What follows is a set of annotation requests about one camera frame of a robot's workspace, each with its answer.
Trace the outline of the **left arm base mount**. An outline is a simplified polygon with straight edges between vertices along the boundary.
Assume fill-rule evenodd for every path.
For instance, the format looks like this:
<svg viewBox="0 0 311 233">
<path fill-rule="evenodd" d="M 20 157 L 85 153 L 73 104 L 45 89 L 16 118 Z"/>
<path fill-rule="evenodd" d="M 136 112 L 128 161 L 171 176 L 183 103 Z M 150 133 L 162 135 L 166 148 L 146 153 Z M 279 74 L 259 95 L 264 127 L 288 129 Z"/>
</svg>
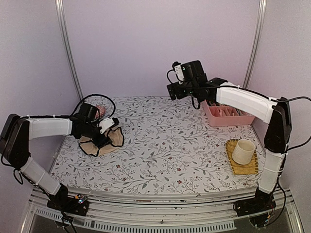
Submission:
<svg viewBox="0 0 311 233">
<path fill-rule="evenodd" d="M 89 208 L 88 197 L 82 194 L 70 197 L 68 193 L 66 187 L 61 187 L 55 195 L 48 194 L 49 201 L 47 206 L 65 214 L 86 216 Z"/>
</svg>

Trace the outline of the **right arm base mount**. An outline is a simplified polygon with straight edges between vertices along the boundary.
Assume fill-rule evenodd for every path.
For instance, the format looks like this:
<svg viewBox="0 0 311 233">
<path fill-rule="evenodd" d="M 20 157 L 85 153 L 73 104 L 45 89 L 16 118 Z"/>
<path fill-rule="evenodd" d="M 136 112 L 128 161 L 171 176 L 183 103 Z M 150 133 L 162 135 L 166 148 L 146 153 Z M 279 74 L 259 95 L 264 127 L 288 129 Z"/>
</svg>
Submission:
<svg viewBox="0 0 311 233">
<path fill-rule="evenodd" d="M 264 193 L 256 189 L 255 196 L 249 199 L 238 200 L 233 204 L 237 216 L 251 215 L 262 211 L 272 210 L 276 207 L 272 193 Z"/>
</svg>

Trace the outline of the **beige underwear black trim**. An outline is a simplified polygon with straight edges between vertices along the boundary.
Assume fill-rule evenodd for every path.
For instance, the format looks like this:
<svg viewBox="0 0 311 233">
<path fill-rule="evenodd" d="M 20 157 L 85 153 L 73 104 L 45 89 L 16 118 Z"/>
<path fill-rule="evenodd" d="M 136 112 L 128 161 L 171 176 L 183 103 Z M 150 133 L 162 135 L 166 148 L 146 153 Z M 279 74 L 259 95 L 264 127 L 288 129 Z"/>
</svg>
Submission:
<svg viewBox="0 0 311 233">
<path fill-rule="evenodd" d="M 124 145 L 124 135 L 121 127 L 109 129 L 104 133 L 104 135 L 109 139 L 109 141 L 101 148 L 96 146 L 91 138 L 84 136 L 78 140 L 78 146 L 84 154 L 98 157 L 111 153 Z"/>
</svg>

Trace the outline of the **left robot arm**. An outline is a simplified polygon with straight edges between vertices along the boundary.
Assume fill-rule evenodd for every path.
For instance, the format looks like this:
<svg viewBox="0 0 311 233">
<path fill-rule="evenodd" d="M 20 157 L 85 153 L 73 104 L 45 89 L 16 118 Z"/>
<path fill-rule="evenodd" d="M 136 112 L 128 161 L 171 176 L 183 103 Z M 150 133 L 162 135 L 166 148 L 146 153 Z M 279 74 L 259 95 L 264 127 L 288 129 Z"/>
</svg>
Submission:
<svg viewBox="0 0 311 233">
<path fill-rule="evenodd" d="M 49 195 L 62 211 L 72 207 L 70 197 L 60 192 L 62 185 L 46 170 L 44 163 L 52 160 L 52 153 L 61 139 L 87 137 L 101 149 L 110 139 L 105 133 L 118 125 L 119 120 L 108 116 L 99 118 L 99 109 L 83 104 L 70 115 L 19 116 L 10 114 L 0 134 L 0 154 L 10 166 Z"/>
</svg>

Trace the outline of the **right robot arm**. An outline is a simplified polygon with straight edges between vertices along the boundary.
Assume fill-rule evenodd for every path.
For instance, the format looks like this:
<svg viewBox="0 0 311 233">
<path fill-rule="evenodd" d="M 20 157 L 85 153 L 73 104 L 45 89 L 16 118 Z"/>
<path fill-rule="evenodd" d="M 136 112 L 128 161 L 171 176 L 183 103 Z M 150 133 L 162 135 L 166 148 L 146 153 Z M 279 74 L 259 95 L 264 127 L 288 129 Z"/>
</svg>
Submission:
<svg viewBox="0 0 311 233">
<path fill-rule="evenodd" d="M 289 150 L 292 123 L 288 100 L 265 97 L 222 78 L 209 80 L 198 60 L 184 64 L 174 62 L 171 71 L 177 78 L 167 85 L 171 100 L 191 97 L 199 103 L 213 101 L 242 110 L 268 124 L 264 138 L 265 164 L 258 185 L 262 193 L 251 202 L 253 210 L 261 212 L 270 204 L 267 194 L 273 192 Z"/>
</svg>

